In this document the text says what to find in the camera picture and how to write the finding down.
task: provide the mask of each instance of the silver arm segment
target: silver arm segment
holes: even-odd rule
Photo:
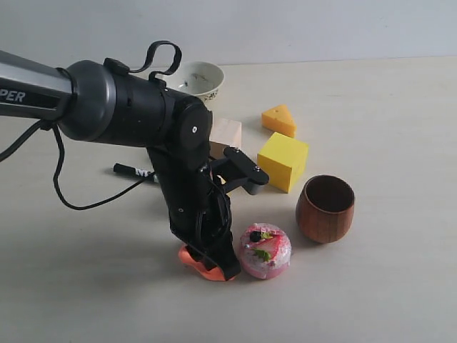
[[[58,69],[0,50],[0,116],[54,121],[71,95],[71,80]]]

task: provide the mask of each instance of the wooden cup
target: wooden cup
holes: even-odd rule
[[[312,177],[297,201],[298,227],[315,242],[338,241],[352,224],[354,202],[354,192],[345,181],[331,175]]]

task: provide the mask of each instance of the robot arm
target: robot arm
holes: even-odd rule
[[[149,67],[162,44],[175,48],[170,69],[153,71],[149,79],[132,75]],[[180,49],[168,41],[152,44],[137,71],[113,59],[54,69],[0,51],[0,116],[45,119],[76,141],[146,148],[171,231],[194,261],[206,270],[219,267],[228,280],[241,268],[232,247],[227,193],[243,187],[256,194],[268,175],[238,149],[210,161],[212,113],[200,99],[156,78],[172,74],[180,60]]]

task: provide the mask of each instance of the black cable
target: black cable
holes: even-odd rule
[[[31,137],[32,134],[43,128],[46,123],[47,121],[42,119],[38,120],[35,124],[30,126],[11,146],[9,146],[9,148],[0,154],[0,162],[3,162],[5,159],[14,154],[16,150],[19,149],[21,145]]]
[[[203,221],[203,211],[197,212],[197,220],[195,224],[195,237],[197,239],[197,243],[200,247],[204,247],[203,239],[201,238],[201,223]]]
[[[208,176],[208,180],[211,182],[211,184],[213,185],[213,187],[215,189],[218,190],[218,192],[221,194],[222,196],[222,199],[224,201],[224,205],[225,205],[225,208],[226,208],[226,213],[227,213],[227,219],[226,219],[226,222],[223,223],[223,226],[222,226],[222,234],[220,234],[219,236],[219,239],[216,240],[215,242],[213,242],[212,246],[216,246],[217,244],[219,244],[219,242],[224,239],[226,233],[230,230],[230,225],[231,225],[231,211],[230,211],[230,206],[229,206],[229,203],[227,202],[227,198],[226,198],[226,195],[224,194],[224,191],[222,191],[221,188],[219,188],[215,183],[214,181],[212,180],[212,178],[210,176]],[[197,225],[198,225],[198,221],[200,219],[200,216],[198,215],[197,217]],[[199,239],[199,242],[201,242],[201,246],[204,247],[205,249],[209,249],[210,247],[205,247],[203,245],[203,242],[202,242],[202,239],[201,239],[201,223],[200,223],[200,227],[196,227],[198,229],[198,234],[196,234],[197,236],[197,239]]]
[[[74,205],[70,204],[65,200],[64,195],[62,194],[62,192],[60,190],[60,186],[59,186],[59,175],[62,170],[62,166],[64,165],[64,158],[65,158],[64,143],[62,142],[62,137],[60,135],[59,128],[57,127],[57,125],[52,126],[52,131],[54,132],[54,136],[56,137],[57,147],[59,148],[59,160],[57,162],[56,171],[54,173],[54,177],[53,177],[52,181],[54,183],[54,188],[56,190],[57,196],[62,201],[62,203],[64,203],[64,205],[69,207],[70,209],[75,209],[77,211],[83,211],[85,209],[93,209],[94,207],[98,207],[98,206],[107,204],[109,202],[112,202],[113,200],[116,200],[116,199],[122,197],[123,195],[125,195],[125,193],[131,191],[133,188],[139,186],[140,184],[142,184],[143,182],[145,182],[148,179],[148,178],[144,178],[144,179],[136,182],[135,184],[131,185],[129,188],[116,194],[115,196],[105,199],[101,202],[97,202],[95,204],[82,206],[82,207],[78,207],[78,206],[74,206]]]

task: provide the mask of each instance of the pink cake toy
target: pink cake toy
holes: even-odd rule
[[[253,277],[271,279],[288,268],[291,242],[286,233],[267,223],[252,224],[240,238],[241,266]]]

